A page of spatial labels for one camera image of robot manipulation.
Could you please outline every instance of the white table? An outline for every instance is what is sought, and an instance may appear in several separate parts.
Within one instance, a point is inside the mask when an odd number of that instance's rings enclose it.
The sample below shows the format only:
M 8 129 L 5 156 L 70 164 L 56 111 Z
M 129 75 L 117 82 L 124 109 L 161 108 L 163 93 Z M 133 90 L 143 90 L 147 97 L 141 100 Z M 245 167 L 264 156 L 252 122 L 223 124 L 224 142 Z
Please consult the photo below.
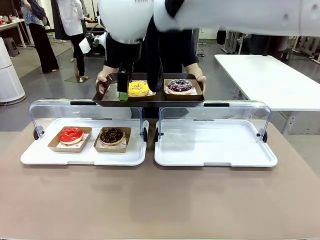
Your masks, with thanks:
M 289 134 L 299 112 L 320 112 L 320 84 L 272 56 L 215 55 L 215 59 L 249 100 L 272 111 L 290 112 L 282 134 Z
M 22 33 L 21 33 L 21 30 L 20 30 L 20 27 L 19 27 L 19 23 L 22 23 L 24 21 L 25 21 L 24 19 L 20 18 L 20 19 L 15 20 L 12 23 L 5 24 L 5 25 L 0 25 L 0 32 L 2 32 L 4 30 L 7 30 L 7 29 L 18 28 L 18 32 L 19 32 L 19 36 L 20 36 L 20 39 L 21 39 L 22 46 L 23 46 L 24 49 L 27 49 L 27 47 L 25 45 L 24 38 L 22 37 Z

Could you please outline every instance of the desk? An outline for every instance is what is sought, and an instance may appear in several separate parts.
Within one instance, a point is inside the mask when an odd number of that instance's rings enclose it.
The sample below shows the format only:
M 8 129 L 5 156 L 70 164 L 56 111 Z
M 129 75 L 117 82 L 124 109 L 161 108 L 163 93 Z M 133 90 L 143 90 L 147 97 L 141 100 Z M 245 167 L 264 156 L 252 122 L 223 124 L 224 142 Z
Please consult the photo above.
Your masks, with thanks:
M 92 29 L 95 25 L 97 25 L 97 24 L 96 24 L 96 23 L 93 23 L 93 22 L 87 22 L 87 23 L 85 24 L 85 26 L 86 26 L 87 29 Z M 100 24 L 98 24 L 95 28 L 96 28 L 96 29 L 103 29 L 103 31 L 104 31 L 104 27 L 103 27 L 102 25 L 100 25 Z
M 289 111 L 282 133 L 289 134 L 299 112 L 320 111 L 320 84 L 272 56 L 215 55 L 239 90 L 272 111 Z
M 37 240 L 320 236 L 320 179 L 270 123 L 274 168 L 26 166 L 30 124 L 0 158 L 0 236 Z
M 25 40 L 22 37 L 22 33 L 21 33 L 21 30 L 20 30 L 20 27 L 19 27 L 19 23 L 22 23 L 24 21 L 25 21 L 24 19 L 20 18 L 20 19 L 15 20 L 12 23 L 5 24 L 5 25 L 0 25 L 0 32 L 2 32 L 4 30 L 7 30 L 7 29 L 18 28 L 18 32 L 19 32 L 19 36 L 20 36 L 20 39 L 21 39 L 22 46 L 23 46 L 24 49 L 27 49 L 27 47 L 25 45 Z

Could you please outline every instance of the display case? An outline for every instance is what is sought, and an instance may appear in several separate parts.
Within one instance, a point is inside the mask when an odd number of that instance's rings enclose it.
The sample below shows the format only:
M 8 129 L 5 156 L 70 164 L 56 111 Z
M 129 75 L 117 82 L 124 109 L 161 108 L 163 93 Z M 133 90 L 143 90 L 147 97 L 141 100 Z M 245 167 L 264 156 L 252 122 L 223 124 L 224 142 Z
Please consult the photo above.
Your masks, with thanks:
M 149 123 L 139 107 L 101 107 L 88 99 L 41 99 L 31 104 L 29 113 L 35 140 L 21 156 L 24 164 L 136 166 L 145 159 Z M 89 139 L 81 152 L 57 152 L 50 145 L 65 127 L 87 131 Z M 102 128 L 112 127 L 129 130 L 125 152 L 95 148 Z
M 278 160 L 267 145 L 270 116 L 270 108 L 258 101 L 164 107 L 155 161 L 162 166 L 274 167 Z

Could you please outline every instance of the black shirt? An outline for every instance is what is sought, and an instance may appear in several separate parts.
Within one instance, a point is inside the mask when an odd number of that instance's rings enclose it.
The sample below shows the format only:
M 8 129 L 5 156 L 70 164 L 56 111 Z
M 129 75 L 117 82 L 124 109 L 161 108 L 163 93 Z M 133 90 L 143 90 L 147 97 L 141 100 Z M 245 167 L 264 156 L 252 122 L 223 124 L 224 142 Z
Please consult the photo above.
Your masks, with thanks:
M 182 73 L 182 65 L 189 66 L 198 63 L 195 53 L 192 30 L 161 33 L 159 38 L 159 51 L 164 73 Z M 146 43 L 142 43 L 141 59 L 134 64 L 133 71 L 136 73 L 147 72 Z M 116 49 L 108 49 L 108 37 L 106 43 L 105 66 L 117 69 L 121 59 Z

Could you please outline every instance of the hand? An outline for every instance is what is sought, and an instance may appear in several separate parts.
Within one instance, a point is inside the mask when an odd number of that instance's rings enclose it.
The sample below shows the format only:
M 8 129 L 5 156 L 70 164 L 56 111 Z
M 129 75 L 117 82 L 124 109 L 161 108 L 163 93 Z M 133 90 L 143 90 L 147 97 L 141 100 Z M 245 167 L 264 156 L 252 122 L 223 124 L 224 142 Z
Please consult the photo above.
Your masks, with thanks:
M 105 83 L 106 81 L 107 81 L 107 78 L 104 75 L 99 74 L 97 76 L 96 81 L 95 81 L 95 85 L 97 85 L 99 82 Z M 103 84 L 100 84 L 99 85 L 99 92 L 101 94 L 104 94 L 105 90 L 106 90 L 105 86 Z
M 42 19 L 42 22 L 43 22 L 44 25 L 47 25 L 47 18 L 44 17 L 44 18 Z
M 202 85 L 203 85 L 203 93 L 205 93 L 205 91 L 206 91 L 206 82 L 207 82 L 207 77 L 205 77 L 205 76 L 198 76 L 197 78 L 196 78 L 196 80 L 198 81 L 198 82 L 202 82 Z

